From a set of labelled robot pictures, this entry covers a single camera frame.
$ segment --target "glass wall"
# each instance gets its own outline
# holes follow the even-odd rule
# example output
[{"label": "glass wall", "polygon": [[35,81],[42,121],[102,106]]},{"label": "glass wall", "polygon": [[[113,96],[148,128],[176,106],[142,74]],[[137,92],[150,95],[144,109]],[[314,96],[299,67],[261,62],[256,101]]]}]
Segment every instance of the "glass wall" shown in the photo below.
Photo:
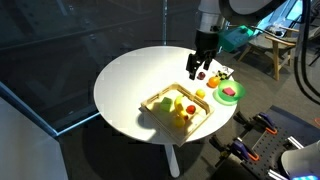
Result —
[{"label": "glass wall", "polygon": [[57,132],[97,113],[93,86],[113,59],[194,48],[200,0],[1,0],[0,80]]}]

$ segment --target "table leg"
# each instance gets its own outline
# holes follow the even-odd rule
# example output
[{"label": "table leg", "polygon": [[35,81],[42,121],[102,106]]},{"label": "table leg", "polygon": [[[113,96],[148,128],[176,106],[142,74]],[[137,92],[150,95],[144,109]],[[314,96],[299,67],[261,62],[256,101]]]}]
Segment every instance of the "table leg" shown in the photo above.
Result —
[{"label": "table leg", "polygon": [[179,170],[176,155],[174,153],[173,146],[171,144],[165,144],[164,148],[166,150],[166,155],[168,159],[171,176],[176,178],[180,175],[180,170]]}]

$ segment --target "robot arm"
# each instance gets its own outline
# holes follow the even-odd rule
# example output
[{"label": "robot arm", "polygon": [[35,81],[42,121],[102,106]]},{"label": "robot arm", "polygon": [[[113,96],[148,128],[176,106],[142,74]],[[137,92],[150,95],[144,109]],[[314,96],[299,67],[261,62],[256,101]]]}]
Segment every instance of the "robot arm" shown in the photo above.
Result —
[{"label": "robot arm", "polygon": [[198,68],[209,69],[217,54],[219,31],[225,19],[234,24],[256,24],[285,0],[201,0],[196,16],[196,53],[190,54],[186,70],[194,80]]}]

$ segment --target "gray floor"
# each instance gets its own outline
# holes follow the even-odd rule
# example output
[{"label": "gray floor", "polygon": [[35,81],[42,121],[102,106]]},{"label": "gray floor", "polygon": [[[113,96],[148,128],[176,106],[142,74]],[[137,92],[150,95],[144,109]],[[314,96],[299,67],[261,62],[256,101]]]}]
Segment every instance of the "gray floor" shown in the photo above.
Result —
[{"label": "gray floor", "polygon": [[[310,48],[307,63],[314,56]],[[271,77],[270,61],[255,54],[248,54],[237,62],[239,53],[222,52],[217,59],[235,72],[233,77],[246,88],[237,111],[253,116],[278,106],[319,127],[314,119],[320,116],[320,107],[300,92],[294,77],[293,65],[280,71],[280,80]],[[310,81],[320,89],[320,61],[307,66]],[[243,129],[233,120],[216,134],[228,143]],[[181,175],[177,179],[254,179],[231,157],[217,170],[219,152],[209,144],[210,136],[197,142],[175,147]],[[173,179],[167,166],[162,146],[134,141],[115,132],[103,119],[97,118],[59,138],[68,175],[71,180],[101,179]]]}]

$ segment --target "toy banana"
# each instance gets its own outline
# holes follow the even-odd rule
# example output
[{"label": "toy banana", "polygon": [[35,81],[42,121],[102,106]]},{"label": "toy banana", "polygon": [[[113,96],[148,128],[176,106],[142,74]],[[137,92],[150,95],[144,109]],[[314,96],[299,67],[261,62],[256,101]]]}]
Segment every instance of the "toy banana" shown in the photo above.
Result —
[{"label": "toy banana", "polygon": [[176,112],[178,113],[178,116],[180,116],[184,120],[188,120],[189,116],[186,110],[184,110],[182,106],[182,98],[183,95],[178,95],[176,99],[174,100],[174,108],[176,109]]}]

